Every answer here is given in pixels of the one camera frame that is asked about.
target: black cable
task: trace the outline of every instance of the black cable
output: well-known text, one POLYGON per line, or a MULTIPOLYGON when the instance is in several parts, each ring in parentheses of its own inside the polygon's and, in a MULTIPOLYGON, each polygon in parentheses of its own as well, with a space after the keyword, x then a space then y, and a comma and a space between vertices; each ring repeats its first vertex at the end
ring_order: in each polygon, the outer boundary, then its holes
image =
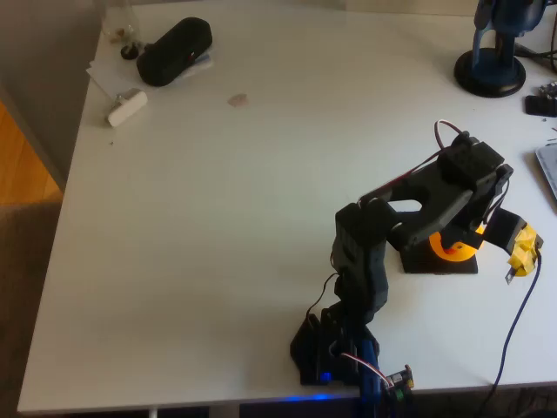
POLYGON ((321 300, 321 298, 323 298, 323 295, 325 294, 325 290, 327 289, 327 283, 329 282, 330 279, 332 279, 334 276, 338 276, 339 274, 337 272, 331 274, 327 280, 325 280, 325 283, 323 283, 323 292, 321 292, 321 295, 319 296, 319 299, 317 299, 315 301, 315 303, 313 305, 311 305, 310 307, 307 308, 307 312, 305 313, 305 318, 309 321, 310 318, 310 311, 312 310, 313 307, 315 307, 319 301, 321 300))
POLYGON ((513 414, 511 414, 511 407, 512 407, 513 403, 512 402, 509 403, 508 411, 507 411, 509 417, 511 417, 511 416, 516 417, 516 415, 519 414, 519 409, 522 406, 522 398, 524 396, 526 396, 526 394, 527 394, 527 389, 526 388, 521 388, 520 392, 519 392, 519 395, 516 398, 516 405, 514 405, 514 413, 513 414))
MULTIPOLYGON (((549 48, 550 51, 554 50, 554 46, 555 46, 555 32, 557 31, 557 13, 555 13, 555 20, 554 20, 554 29, 551 32, 551 46, 549 48)), ((557 68, 555 68, 555 62, 554 62, 554 54, 551 54, 549 56, 549 63, 551 64, 551 68, 553 69, 554 72, 557 72, 557 68)))
POLYGON ((528 299, 530 298, 530 294, 532 294, 532 291, 533 291, 534 287, 536 286, 536 283, 538 282, 538 278, 540 277, 541 253, 540 253, 540 250, 538 248, 536 248, 536 254, 538 256, 538 269, 536 270, 534 280, 532 280, 532 285, 528 289, 528 292, 526 293, 526 296, 524 297, 524 300, 522 301, 522 305, 520 305, 519 312, 516 314, 516 317, 514 317, 513 325, 511 326, 511 329, 509 329, 509 331, 508 331, 507 339, 505 340, 505 345, 503 346, 503 354, 501 356, 501 364, 499 366, 499 372, 497 373, 497 378, 495 379, 495 383, 491 386, 491 390, 487 394, 486 399, 484 399, 484 401, 481 403, 480 408, 478 409, 478 412, 476 412, 476 415, 474 416, 474 418, 479 418, 482 415, 482 413, 484 412, 484 409, 487 406, 487 403, 491 400, 491 398, 495 394, 495 390, 497 390, 497 386, 499 385, 501 375, 503 374, 503 368, 505 367, 505 358, 507 357, 508 343, 511 340, 511 337, 513 336, 514 327, 516 327, 516 324, 518 323, 519 318, 522 315, 522 311, 524 310, 524 307, 526 306, 526 303, 528 302, 528 299))
POLYGON ((537 395, 536 395, 536 391, 534 390, 534 392, 532 393, 532 397, 530 398, 530 402, 528 403, 528 405, 522 409, 522 411, 520 411, 518 414, 516 414, 515 416, 521 417, 524 416, 524 414, 526 412, 528 412, 532 406, 534 405, 534 403, 536 402, 537 399, 537 395))
POLYGON ((524 50, 519 50, 514 53, 516 57, 523 58, 547 58, 549 59, 552 55, 557 54, 557 50, 547 51, 547 52, 529 52, 524 50))

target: black case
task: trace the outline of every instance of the black case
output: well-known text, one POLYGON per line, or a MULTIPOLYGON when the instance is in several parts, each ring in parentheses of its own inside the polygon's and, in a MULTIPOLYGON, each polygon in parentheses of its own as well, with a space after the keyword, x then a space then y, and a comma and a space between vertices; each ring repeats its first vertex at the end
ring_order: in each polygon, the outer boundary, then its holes
POLYGON ((557 99, 540 96, 526 96, 525 111, 528 115, 557 117, 557 99))
POLYGON ((211 26, 203 19, 187 17, 145 48, 138 58, 139 75, 149 85, 167 85, 211 44, 211 26))

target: red wire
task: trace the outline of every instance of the red wire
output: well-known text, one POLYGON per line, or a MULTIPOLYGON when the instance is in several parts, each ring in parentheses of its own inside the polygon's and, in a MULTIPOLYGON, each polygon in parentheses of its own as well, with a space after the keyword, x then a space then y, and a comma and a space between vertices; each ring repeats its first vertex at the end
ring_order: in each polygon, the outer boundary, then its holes
MULTIPOLYGON (((383 184, 381 187, 375 189, 375 190, 379 190, 383 187, 387 187, 388 185, 391 185, 392 183, 396 183, 399 180, 402 180, 406 177, 408 177, 410 174, 412 174, 413 172, 415 172, 416 170, 418 170, 421 166, 423 166, 423 164, 425 163, 429 163, 432 159, 434 159, 435 157, 437 157, 439 154, 441 154, 443 150, 438 150, 437 152, 435 152, 433 155, 429 156, 428 158, 424 159, 421 163, 419 163, 418 165, 416 165, 414 168, 408 170, 407 172, 405 172, 404 174, 400 174, 397 178, 392 179, 387 181, 385 184, 383 184)), ((361 203, 362 198, 364 198, 368 193, 364 194, 361 198, 358 199, 358 205, 361 203)))
POLYGON ((389 382, 389 380, 386 378, 386 376, 384 374, 382 374, 372 364, 368 363, 367 361, 364 361, 364 360, 360 359, 359 357, 356 357, 355 355, 352 355, 352 354, 349 354, 349 353, 340 353, 340 355, 344 355, 345 357, 348 357, 349 359, 357 361, 358 363, 361 363, 364 366, 370 368, 376 375, 378 375, 386 383, 388 388, 390 388, 392 386, 391 382, 389 382))
POLYGON ((423 166, 423 164, 430 162, 432 159, 434 159, 439 154, 441 154, 441 152, 443 151, 445 146, 443 145, 443 142, 441 141, 441 136, 439 135, 439 124, 443 124, 443 125, 446 125, 446 126, 449 126, 449 127, 453 128, 458 134, 462 133, 462 131, 458 127, 456 127, 452 122, 449 122, 448 120, 445 120, 445 119, 438 120, 437 122, 435 122, 435 125, 433 125, 433 132, 435 133, 435 139, 437 140, 437 144, 439 145, 440 150, 435 152, 432 156, 425 159, 424 161, 422 161, 418 165, 416 165, 414 168, 408 170, 404 174, 399 175, 397 178, 388 181, 387 183, 385 183, 381 187, 385 187, 386 185, 391 185, 392 183, 394 183, 396 181, 399 181, 399 180, 403 179, 404 177, 408 177, 410 174, 412 174, 413 172, 418 170, 421 166, 423 166))

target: white paper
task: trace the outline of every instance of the white paper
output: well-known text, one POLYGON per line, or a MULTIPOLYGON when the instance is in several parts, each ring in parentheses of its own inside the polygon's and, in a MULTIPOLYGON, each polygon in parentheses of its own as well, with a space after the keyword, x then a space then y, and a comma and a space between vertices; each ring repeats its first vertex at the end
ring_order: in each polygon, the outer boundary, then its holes
MULTIPOLYGON (((196 59, 196 63, 182 72, 176 79, 169 84, 179 83, 182 79, 194 76, 199 72, 212 67, 211 55, 202 54, 196 59)), ((139 89, 149 94, 158 89, 145 83, 139 76, 135 61, 125 59, 114 59, 105 61, 91 61, 91 67, 87 73, 97 83, 97 85, 112 99, 116 99, 119 93, 129 89, 139 89)))

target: black speaker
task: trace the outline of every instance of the black speaker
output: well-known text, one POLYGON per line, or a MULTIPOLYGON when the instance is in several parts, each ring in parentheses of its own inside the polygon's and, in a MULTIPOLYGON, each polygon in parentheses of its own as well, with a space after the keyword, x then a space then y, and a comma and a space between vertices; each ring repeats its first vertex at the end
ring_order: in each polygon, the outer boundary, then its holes
POLYGON ((149 85, 167 85, 211 44, 211 26, 203 19, 187 17, 145 48, 138 58, 139 75, 149 85))

